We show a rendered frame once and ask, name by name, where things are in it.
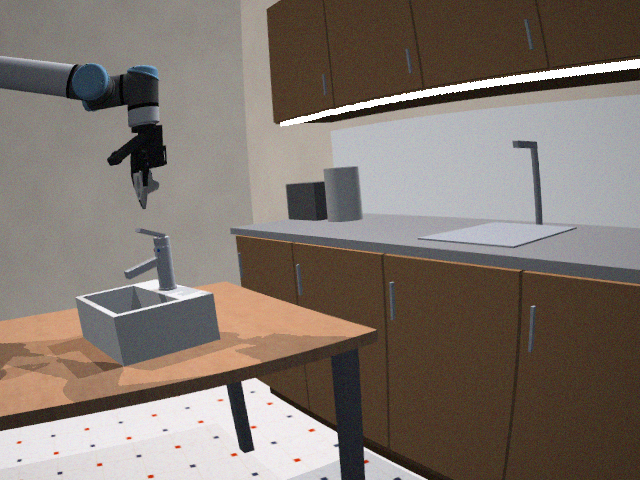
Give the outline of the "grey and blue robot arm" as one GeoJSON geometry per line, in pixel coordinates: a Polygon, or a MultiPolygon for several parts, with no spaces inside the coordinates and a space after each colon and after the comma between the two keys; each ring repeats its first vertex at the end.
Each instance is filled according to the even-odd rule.
{"type": "MultiPolygon", "coordinates": [[[[94,63],[71,65],[0,56],[0,88],[84,99],[86,111],[128,105],[129,127],[157,124],[157,68],[136,66],[129,68],[127,74],[115,76],[109,76],[103,68],[94,63]]],[[[145,142],[144,134],[135,136],[107,158],[109,165],[120,164],[145,142]]]]}

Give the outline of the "grey square sink basin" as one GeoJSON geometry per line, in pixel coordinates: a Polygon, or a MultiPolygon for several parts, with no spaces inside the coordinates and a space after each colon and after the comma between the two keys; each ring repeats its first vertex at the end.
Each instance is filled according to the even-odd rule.
{"type": "Polygon", "coordinates": [[[158,287],[152,280],[75,297],[83,338],[124,367],[220,340],[213,293],[158,287]]]}

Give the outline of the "grey mixer tap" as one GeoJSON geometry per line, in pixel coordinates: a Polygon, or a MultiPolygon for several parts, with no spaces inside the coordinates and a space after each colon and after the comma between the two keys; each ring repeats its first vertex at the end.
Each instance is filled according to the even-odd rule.
{"type": "Polygon", "coordinates": [[[141,228],[135,228],[135,232],[156,236],[156,238],[153,238],[155,257],[125,270],[124,274],[126,279],[132,279],[152,268],[157,267],[159,290],[169,291],[177,289],[169,236],[141,228]]]}

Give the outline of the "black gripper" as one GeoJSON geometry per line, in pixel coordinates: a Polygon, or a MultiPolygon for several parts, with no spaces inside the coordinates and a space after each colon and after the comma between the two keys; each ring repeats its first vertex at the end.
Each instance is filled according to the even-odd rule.
{"type": "Polygon", "coordinates": [[[144,134],[146,138],[146,142],[133,151],[130,158],[133,187],[142,209],[146,209],[147,194],[159,188],[159,182],[152,178],[149,169],[167,164],[166,145],[163,145],[162,125],[143,124],[132,127],[131,131],[144,134]]]}

